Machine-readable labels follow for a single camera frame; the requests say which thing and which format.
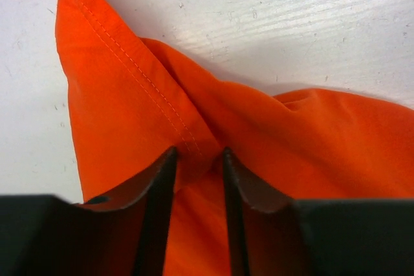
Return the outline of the orange t shirt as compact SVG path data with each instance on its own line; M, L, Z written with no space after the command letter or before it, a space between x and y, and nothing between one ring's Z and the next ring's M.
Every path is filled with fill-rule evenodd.
M179 150L166 275L230 274L225 147L294 198L413 195L409 108L323 89L269 96L217 80L136 36L105 0L58 0L56 44L84 199Z

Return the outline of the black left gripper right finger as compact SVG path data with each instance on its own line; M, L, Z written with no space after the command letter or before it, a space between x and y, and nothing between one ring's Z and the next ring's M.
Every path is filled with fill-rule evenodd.
M412 275L411 199L294 199L223 152L232 275Z

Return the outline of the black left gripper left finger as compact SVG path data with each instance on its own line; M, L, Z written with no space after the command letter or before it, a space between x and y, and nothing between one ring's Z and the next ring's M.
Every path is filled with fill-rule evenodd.
M162 275L177 150L85 203L1 197L2 275Z

